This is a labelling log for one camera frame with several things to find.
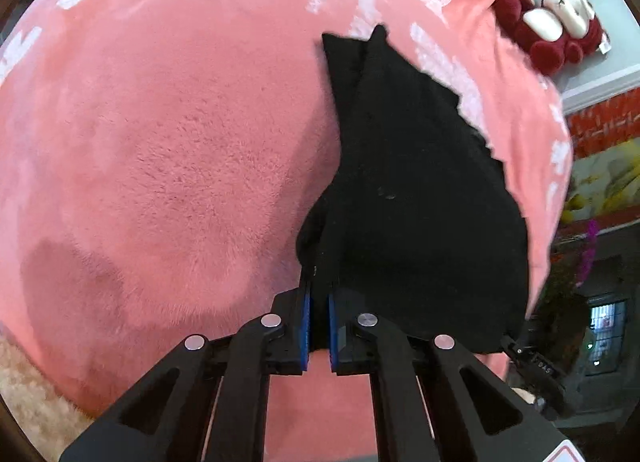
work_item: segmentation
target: purple tinsel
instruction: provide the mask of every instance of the purple tinsel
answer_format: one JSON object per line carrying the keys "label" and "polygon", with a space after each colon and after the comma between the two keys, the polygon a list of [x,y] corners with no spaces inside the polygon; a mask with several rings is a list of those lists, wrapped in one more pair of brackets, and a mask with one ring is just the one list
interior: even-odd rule
{"label": "purple tinsel", "polygon": [[580,261],[580,266],[578,267],[578,272],[575,277],[576,287],[580,287],[587,280],[591,272],[593,259],[596,257],[596,238],[598,231],[598,223],[594,219],[589,220],[586,236],[587,246],[582,252],[582,260]]}

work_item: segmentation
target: red brick pattern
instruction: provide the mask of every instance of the red brick pattern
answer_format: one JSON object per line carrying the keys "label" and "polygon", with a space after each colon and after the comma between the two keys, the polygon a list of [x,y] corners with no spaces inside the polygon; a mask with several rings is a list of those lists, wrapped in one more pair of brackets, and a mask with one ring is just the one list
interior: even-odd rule
{"label": "red brick pattern", "polygon": [[571,114],[567,123],[575,159],[640,137],[640,88]]}

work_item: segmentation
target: triangular cutout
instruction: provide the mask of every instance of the triangular cutout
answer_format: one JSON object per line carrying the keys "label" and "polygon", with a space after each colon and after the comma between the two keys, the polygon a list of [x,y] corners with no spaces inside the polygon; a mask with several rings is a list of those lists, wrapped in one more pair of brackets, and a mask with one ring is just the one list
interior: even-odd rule
{"label": "triangular cutout", "polygon": [[474,403],[482,428],[487,435],[496,435],[522,422],[520,410],[481,378],[475,370],[465,367],[460,376]]}
{"label": "triangular cutout", "polygon": [[180,370],[172,368],[120,416],[120,422],[129,428],[137,429],[147,435],[153,435],[160,425],[160,418],[164,407],[174,390]]}

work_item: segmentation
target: plush toy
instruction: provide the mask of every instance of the plush toy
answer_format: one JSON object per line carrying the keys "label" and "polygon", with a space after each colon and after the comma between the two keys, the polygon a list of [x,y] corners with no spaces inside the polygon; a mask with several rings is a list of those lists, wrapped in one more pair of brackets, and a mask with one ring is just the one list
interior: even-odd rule
{"label": "plush toy", "polygon": [[495,17],[505,33],[531,58],[533,67],[551,76],[565,62],[609,51],[609,38],[588,0],[495,0]]}

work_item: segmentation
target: window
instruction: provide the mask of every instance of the window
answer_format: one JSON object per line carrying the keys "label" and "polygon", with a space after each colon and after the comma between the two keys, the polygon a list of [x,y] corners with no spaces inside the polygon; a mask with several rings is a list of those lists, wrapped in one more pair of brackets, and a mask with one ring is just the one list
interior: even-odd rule
{"label": "window", "polygon": [[586,374],[596,375],[614,372],[620,361],[622,338],[625,331],[626,301],[591,307],[591,330],[593,342]]}

